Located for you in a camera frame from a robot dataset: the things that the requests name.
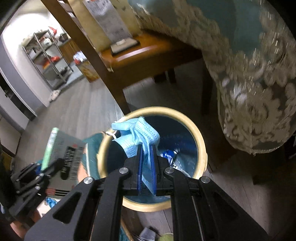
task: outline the white wall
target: white wall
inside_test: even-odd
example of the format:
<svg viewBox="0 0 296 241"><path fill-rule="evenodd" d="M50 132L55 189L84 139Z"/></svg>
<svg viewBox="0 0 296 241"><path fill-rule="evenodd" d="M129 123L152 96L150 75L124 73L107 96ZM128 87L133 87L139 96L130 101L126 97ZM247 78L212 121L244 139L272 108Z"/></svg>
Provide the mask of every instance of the white wall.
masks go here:
<svg viewBox="0 0 296 241"><path fill-rule="evenodd" d="M57 29L57 36L63 30L56 19L48 11L42 13L27 13L15 16L4 29L1 37L8 56L14 67L37 98L46 106L49 106L51 89L45 83L42 76L35 69L21 46L24 38L33 32L48 29L49 26Z"/></svg>

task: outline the gray wood floor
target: gray wood floor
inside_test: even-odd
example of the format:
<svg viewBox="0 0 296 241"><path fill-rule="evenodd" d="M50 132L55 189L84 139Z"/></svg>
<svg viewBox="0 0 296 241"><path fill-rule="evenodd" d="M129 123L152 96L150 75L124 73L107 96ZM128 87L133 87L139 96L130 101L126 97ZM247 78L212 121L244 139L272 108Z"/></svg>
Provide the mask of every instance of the gray wood floor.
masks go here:
<svg viewBox="0 0 296 241"><path fill-rule="evenodd" d="M216 96L211 100L211 112L200 116L202 63L195 61L175 69L177 84L155 84L148 78L124 90L131 109L147 106L174 108L190 117L200 128L205 139L207 153L224 141L217 117ZM23 133L17 156L16 168L43 157L44 149L53 127L77 138L86 138L98 131L107 130L111 123L123 114L101 80L89 83L86 79L77 82L63 92L49 108L28 124ZM274 237L295 216L295 177L287 170L285 177L274 177L264 185L253 185L252 175L271 169L280 154L251 156L234 151L230 145L221 152L221 157L234 153L213 174L206 172L229 194L251 217ZM123 209L131 231L139 233L144 226L152 227L159 234L173 232L171 210L155 213L134 212Z"/></svg>

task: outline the wooden chair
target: wooden chair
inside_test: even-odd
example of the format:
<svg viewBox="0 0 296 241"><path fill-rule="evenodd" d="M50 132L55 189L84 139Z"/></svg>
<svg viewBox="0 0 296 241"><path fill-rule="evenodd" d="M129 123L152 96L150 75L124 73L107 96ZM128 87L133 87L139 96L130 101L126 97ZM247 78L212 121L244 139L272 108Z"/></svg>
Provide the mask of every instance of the wooden chair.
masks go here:
<svg viewBox="0 0 296 241"><path fill-rule="evenodd" d="M156 82L165 79L165 71L175 82L174 67L202 58L200 50L175 38L145 31L135 39L140 44L116 56L110 49L99 54L57 0L42 0L43 4L71 36L99 74L124 114L130 112L123 89L147 77Z"/></svg>

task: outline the silver bolt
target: silver bolt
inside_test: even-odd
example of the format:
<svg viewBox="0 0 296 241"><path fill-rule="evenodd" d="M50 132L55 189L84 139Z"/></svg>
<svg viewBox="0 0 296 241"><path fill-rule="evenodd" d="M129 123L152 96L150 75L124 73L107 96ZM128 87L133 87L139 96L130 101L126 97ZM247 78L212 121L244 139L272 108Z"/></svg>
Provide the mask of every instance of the silver bolt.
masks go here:
<svg viewBox="0 0 296 241"><path fill-rule="evenodd" d="M90 184L90 183L92 183L92 181L93 181L93 178L92 178L92 177L86 177L86 178L83 180L83 182L84 182L85 184Z"/></svg>
<svg viewBox="0 0 296 241"><path fill-rule="evenodd" d="M120 172L121 174L126 174L126 173L128 172L128 168L126 168L126 167L122 167L122 168L119 169L119 172Z"/></svg>
<svg viewBox="0 0 296 241"><path fill-rule="evenodd" d="M200 178L200 180L201 180L203 183L209 183L211 179L210 179L209 177L203 176L203 177Z"/></svg>
<svg viewBox="0 0 296 241"><path fill-rule="evenodd" d="M166 172L166 173L169 173L169 174L173 173L174 171L175 171L175 169L172 168L172 167L167 167L167 168L165 169L165 172Z"/></svg>

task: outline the wooden cabinet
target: wooden cabinet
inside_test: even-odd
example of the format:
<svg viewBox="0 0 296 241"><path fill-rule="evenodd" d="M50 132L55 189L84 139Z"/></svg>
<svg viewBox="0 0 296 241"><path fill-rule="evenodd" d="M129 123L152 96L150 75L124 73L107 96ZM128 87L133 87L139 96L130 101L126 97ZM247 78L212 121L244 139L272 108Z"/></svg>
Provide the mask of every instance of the wooden cabinet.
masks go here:
<svg viewBox="0 0 296 241"><path fill-rule="evenodd" d="M68 63L73 62L73 55L80 51L80 48L72 39L66 40L59 46L59 49Z"/></svg>

